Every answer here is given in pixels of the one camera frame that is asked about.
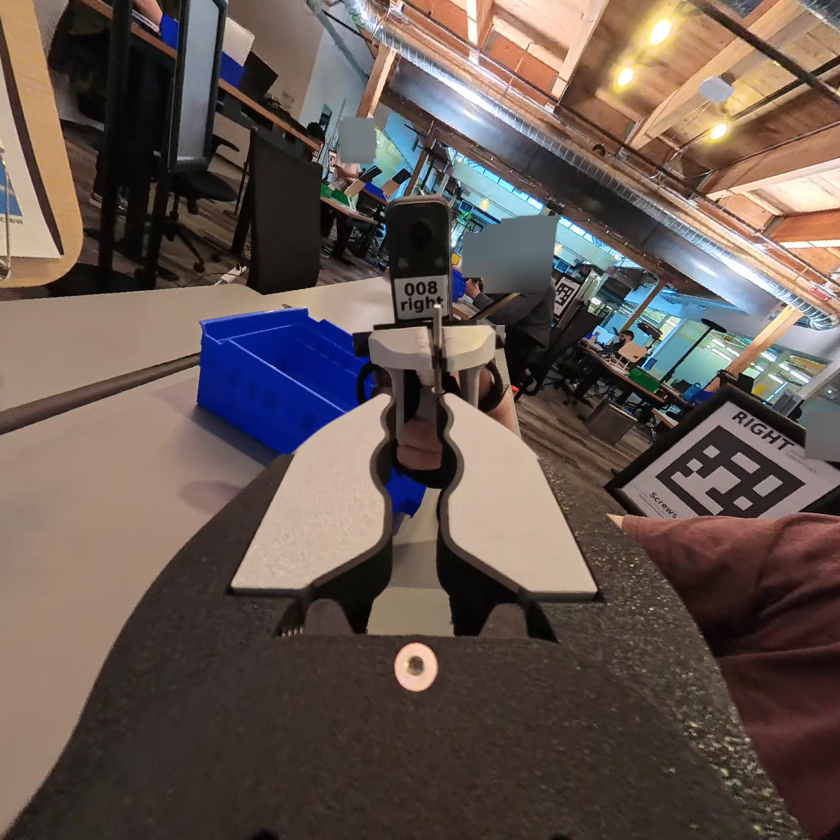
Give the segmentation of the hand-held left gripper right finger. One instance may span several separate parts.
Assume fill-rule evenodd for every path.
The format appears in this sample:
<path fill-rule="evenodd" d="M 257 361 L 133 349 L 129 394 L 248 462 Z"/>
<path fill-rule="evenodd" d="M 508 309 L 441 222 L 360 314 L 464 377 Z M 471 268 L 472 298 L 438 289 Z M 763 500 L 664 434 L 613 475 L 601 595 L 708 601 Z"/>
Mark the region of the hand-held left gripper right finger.
<path fill-rule="evenodd" d="M 544 605 L 596 602 L 598 584 L 530 447 L 453 394 L 440 399 L 438 423 L 436 572 L 454 635 L 479 635 L 499 606 L 542 631 Z"/>

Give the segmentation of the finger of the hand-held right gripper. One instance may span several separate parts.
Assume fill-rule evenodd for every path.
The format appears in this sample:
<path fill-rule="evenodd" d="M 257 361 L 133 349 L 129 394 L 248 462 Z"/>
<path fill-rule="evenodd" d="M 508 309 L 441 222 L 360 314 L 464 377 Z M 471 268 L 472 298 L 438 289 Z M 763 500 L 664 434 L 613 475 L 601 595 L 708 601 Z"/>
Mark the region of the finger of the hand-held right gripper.
<path fill-rule="evenodd" d="M 374 364 L 374 394 L 393 392 L 399 376 L 409 389 L 409 372 L 414 372 L 420 393 L 435 394 L 434 332 L 430 326 L 376 329 L 368 338 Z"/>
<path fill-rule="evenodd" d="M 455 374 L 462 398 L 479 398 L 481 372 L 495 358 L 496 339 L 486 324 L 437 325 L 437 398 L 445 394 L 445 375 Z"/>

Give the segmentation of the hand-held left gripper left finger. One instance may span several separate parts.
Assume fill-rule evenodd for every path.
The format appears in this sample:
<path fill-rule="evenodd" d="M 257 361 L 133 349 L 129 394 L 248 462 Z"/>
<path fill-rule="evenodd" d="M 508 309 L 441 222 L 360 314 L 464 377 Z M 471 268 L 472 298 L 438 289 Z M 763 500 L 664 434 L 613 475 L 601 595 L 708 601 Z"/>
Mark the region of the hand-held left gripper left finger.
<path fill-rule="evenodd" d="M 291 457 L 231 580 L 307 611 L 338 603 L 365 634 L 392 575 L 392 398 L 380 394 L 310 436 Z"/>

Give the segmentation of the blue plastic bin with divider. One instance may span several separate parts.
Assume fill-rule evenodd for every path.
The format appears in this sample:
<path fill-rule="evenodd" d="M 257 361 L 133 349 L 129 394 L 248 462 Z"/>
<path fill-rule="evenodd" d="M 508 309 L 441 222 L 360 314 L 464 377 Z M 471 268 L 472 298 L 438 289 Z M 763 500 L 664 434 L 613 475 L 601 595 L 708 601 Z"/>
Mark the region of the blue plastic bin with divider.
<path fill-rule="evenodd" d="M 306 308 L 200 322 L 196 404 L 279 455 L 359 405 L 373 390 L 353 338 Z"/>

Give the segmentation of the person's right hand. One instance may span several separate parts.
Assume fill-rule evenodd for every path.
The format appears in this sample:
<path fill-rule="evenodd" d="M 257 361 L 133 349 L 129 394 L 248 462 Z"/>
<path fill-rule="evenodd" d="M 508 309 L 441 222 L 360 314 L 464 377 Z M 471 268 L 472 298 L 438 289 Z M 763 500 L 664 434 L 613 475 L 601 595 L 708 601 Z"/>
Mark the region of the person's right hand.
<path fill-rule="evenodd" d="M 385 370 L 374 368 L 373 382 L 372 396 L 378 396 L 380 393 L 392 396 L 391 378 Z M 493 375 L 489 368 L 485 367 L 480 372 L 479 401 L 487 398 L 493 386 Z M 505 391 L 499 403 L 486 414 L 520 437 L 516 407 L 509 389 Z M 397 447 L 396 455 L 400 464 L 408 469 L 425 471 L 439 468 L 442 463 L 443 445 L 438 439 L 434 424 L 418 418 L 406 421 L 402 442 Z"/>

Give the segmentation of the grey metal box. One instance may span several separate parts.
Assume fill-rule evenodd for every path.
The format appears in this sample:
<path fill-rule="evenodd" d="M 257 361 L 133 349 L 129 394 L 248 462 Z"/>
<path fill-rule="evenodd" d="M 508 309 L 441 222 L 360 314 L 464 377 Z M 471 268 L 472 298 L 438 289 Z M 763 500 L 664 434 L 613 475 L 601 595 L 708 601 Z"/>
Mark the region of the grey metal box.
<path fill-rule="evenodd" d="M 584 425 L 591 436 L 616 445 L 637 425 L 637 419 L 623 406 L 604 400 L 587 417 Z"/>

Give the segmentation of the framed marker sign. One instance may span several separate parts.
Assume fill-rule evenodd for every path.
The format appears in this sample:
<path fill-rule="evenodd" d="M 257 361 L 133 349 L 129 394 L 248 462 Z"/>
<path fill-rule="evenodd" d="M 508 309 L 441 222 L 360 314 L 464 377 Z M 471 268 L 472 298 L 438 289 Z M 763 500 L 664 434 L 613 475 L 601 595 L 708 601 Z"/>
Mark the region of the framed marker sign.
<path fill-rule="evenodd" d="M 626 513 L 667 520 L 838 516 L 838 461 L 810 458 L 806 430 L 727 385 L 610 479 Z"/>

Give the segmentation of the black laptop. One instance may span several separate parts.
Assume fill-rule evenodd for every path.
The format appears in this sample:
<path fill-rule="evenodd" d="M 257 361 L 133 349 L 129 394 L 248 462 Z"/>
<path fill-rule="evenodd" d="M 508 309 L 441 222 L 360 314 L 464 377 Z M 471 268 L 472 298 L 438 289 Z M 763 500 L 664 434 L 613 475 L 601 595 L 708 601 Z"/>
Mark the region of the black laptop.
<path fill-rule="evenodd" d="M 246 57 L 238 89 L 251 100 L 263 101 L 277 79 L 277 73 L 251 50 Z"/>

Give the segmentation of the black framed easel board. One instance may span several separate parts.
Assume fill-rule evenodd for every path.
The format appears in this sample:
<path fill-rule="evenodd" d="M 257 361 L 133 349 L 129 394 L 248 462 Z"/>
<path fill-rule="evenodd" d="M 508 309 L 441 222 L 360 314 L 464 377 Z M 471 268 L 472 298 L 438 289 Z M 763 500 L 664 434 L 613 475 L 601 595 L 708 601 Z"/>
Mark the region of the black framed easel board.
<path fill-rule="evenodd" d="M 169 118 L 143 266 L 148 288 L 156 284 L 161 242 L 174 223 L 167 212 L 170 195 L 196 202 L 207 179 L 227 15 L 225 1 L 182 2 Z"/>

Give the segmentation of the papers on wooden table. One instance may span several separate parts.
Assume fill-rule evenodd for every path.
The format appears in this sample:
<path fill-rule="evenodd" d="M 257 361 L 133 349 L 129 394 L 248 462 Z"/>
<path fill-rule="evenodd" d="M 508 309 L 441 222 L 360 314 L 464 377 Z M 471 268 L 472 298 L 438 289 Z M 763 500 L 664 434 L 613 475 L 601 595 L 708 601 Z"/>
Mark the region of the papers on wooden table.
<path fill-rule="evenodd" d="M 81 212 L 33 2 L 1 2 L 2 288 L 78 261 Z"/>

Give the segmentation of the black ceiling duct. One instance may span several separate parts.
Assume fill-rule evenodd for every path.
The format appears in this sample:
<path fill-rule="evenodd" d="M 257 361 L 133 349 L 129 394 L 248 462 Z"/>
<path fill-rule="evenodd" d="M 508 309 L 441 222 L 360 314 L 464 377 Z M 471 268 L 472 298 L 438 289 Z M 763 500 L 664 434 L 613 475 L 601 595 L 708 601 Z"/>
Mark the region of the black ceiling duct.
<path fill-rule="evenodd" d="M 838 326 L 836 303 L 807 302 L 803 293 L 747 266 L 729 248 L 659 209 L 604 167 L 585 163 L 577 153 L 556 154 L 414 64 L 399 61 L 388 92 L 458 136 L 467 157 L 485 161 L 507 180 L 529 185 L 544 201 L 561 205 L 564 216 L 579 217 L 587 230 L 627 251 L 639 265 L 652 263 L 753 316 L 784 303 L 798 308 L 814 330 Z"/>

